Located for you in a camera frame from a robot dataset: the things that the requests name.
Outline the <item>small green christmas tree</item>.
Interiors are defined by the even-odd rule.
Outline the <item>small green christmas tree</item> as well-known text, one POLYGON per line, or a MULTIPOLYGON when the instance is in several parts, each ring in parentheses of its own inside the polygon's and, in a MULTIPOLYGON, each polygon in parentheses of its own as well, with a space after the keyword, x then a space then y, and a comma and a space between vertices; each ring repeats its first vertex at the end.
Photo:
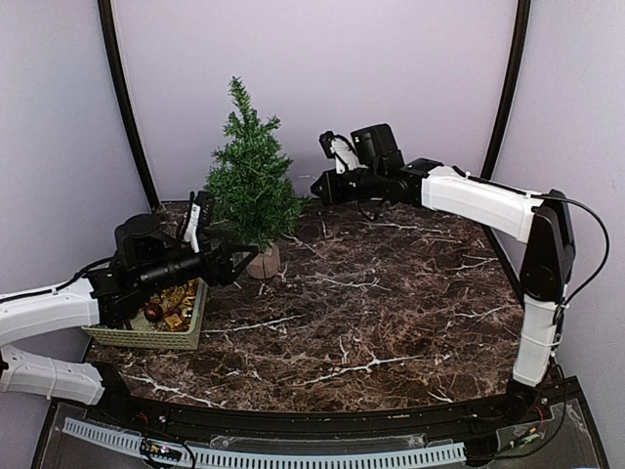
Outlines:
POLYGON ((228 141, 212 153, 206 190, 216 197, 216 217, 228 222, 234 237, 265 251, 293 231, 307 201, 287 176, 292 159, 275 135, 280 119, 260 117, 240 77, 230 80, 229 96, 234 110, 223 128, 228 141))

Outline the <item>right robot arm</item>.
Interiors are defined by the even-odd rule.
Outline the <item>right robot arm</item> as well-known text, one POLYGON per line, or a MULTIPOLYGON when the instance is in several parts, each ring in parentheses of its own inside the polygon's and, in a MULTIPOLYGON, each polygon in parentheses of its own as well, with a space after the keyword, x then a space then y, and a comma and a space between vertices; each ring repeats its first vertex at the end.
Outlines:
POLYGON ((419 157, 404 160, 387 123, 344 137, 323 132, 318 141, 333 168, 312 184, 324 205, 406 204, 481 224, 515 240, 522 258, 514 269, 523 310, 521 336, 498 414, 518 424, 534 411, 540 387, 563 336, 576 246, 571 207, 563 192, 536 192, 502 185, 455 165, 419 157))

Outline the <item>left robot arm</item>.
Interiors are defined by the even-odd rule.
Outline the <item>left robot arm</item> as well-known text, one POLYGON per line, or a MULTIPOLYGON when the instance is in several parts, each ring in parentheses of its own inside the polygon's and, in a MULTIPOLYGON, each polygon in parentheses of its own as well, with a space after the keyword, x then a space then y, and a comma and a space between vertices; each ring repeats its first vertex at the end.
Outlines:
POLYGON ((115 229, 111 258, 88 265, 62 285, 2 297, 2 391, 98 405, 117 426, 137 419, 137 403, 112 365, 54 360, 13 344, 78 326, 122 325, 151 296, 196 278, 229 285, 259 252, 255 245, 179 241, 159 225, 155 215, 136 215, 115 229))

